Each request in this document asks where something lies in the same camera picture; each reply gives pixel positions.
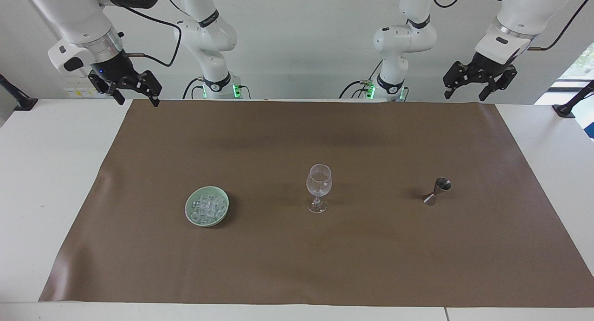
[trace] white robotic arm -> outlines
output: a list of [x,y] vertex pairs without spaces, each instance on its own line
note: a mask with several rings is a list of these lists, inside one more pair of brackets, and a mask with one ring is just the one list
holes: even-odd
[[64,74],[91,66],[89,79],[97,90],[123,104],[117,89],[130,89],[159,105],[161,84],[152,72],[138,73],[123,50],[121,34],[103,13],[103,6],[117,4],[151,8],[157,0],[32,0],[62,34],[48,54],[53,65]]
[[374,78],[374,97],[391,101],[399,97],[409,67],[403,54],[427,51],[435,45],[437,32],[429,17],[432,3],[432,0],[400,0],[400,11],[408,18],[407,25],[384,27],[375,34],[375,49],[384,61]]
[[490,93],[505,90],[516,76],[511,64],[541,34],[549,20],[569,0],[503,0],[501,10],[475,48],[468,65],[457,61],[444,76],[449,99],[454,91],[469,83],[487,83],[479,94],[484,101]]
[[237,33],[220,16],[213,0],[182,0],[193,19],[178,22],[182,44],[196,57],[203,73],[204,95],[212,99],[241,97],[239,78],[228,69],[221,52],[237,45]]

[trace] white table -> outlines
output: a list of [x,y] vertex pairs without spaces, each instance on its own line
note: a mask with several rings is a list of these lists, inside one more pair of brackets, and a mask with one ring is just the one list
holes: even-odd
[[[129,103],[40,101],[0,128],[0,321],[594,320],[594,308],[448,308],[446,315],[444,308],[36,302]],[[498,109],[594,271],[594,144],[575,120],[558,118],[550,107]]]

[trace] jigger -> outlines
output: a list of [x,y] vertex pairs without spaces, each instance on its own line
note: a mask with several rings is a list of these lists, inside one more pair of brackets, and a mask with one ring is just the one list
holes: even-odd
[[437,198],[437,195],[447,192],[447,190],[450,190],[450,188],[452,188],[452,182],[450,182],[450,180],[446,179],[445,177],[438,177],[437,180],[435,180],[433,192],[423,196],[423,203],[429,206],[435,205],[435,198]]

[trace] bowl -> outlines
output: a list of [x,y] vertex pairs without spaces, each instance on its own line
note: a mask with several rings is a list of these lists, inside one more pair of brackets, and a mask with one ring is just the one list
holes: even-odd
[[[225,210],[223,211],[222,215],[214,217],[212,222],[208,222],[206,224],[199,224],[198,222],[195,222],[194,220],[192,220],[191,215],[194,212],[194,208],[192,207],[192,205],[194,204],[194,202],[198,201],[200,199],[200,196],[217,196],[217,195],[223,196],[223,198],[225,199],[225,202],[226,202]],[[218,224],[219,222],[221,222],[225,218],[228,210],[229,210],[229,197],[227,196],[227,194],[221,188],[218,188],[216,186],[205,186],[203,188],[199,188],[193,194],[191,194],[189,196],[189,198],[187,198],[186,206],[185,206],[185,215],[186,215],[186,218],[192,224],[195,224],[196,226],[212,227],[212,226],[215,226],[216,224]]]

